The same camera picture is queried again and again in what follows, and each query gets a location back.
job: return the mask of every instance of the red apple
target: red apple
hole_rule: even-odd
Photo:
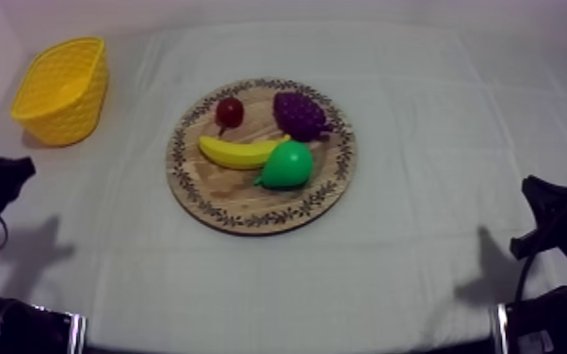
[[[216,120],[221,126],[220,134],[226,128],[238,127],[244,120],[244,105],[236,98],[225,98],[216,108]]]

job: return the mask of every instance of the table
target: table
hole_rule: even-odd
[[[533,227],[533,173],[567,185],[567,51],[382,23],[250,23],[106,39],[95,132],[47,149],[0,107],[0,155],[38,173],[3,214],[0,295],[85,314],[99,345],[183,353],[346,353],[487,335]],[[332,97],[358,137],[343,199],[270,238],[204,227],[164,151],[199,97],[277,76]],[[567,282],[539,259],[527,292]]]

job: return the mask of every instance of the wooden plate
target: wooden plate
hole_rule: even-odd
[[[310,181],[294,191],[272,191],[252,184],[257,170],[225,169],[210,162],[198,148],[201,135],[216,137],[218,102],[236,97],[244,105],[244,121],[222,139],[250,143],[281,137],[272,114],[280,91],[297,91],[319,104],[333,131],[325,141],[309,143],[315,160]],[[294,81],[262,78],[218,88],[201,98],[182,117],[167,148],[167,177],[176,199],[196,219],[228,233],[281,233],[321,216],[348,186],[356,163],[351,126],[327,96]]]

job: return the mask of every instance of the toy banana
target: toy banana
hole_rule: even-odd
[[[259,169],[277,145],[289,139],[290,136],[286,135],[275,140],[238,144],[214,137],[200,137],[200,150],[211,161],[228,169]]]

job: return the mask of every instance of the woven basket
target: woven basket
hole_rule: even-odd
[[[97,125],[106,88],[104,40],[68,40],[33,60],[11,117],[46,145],[73,144]]]

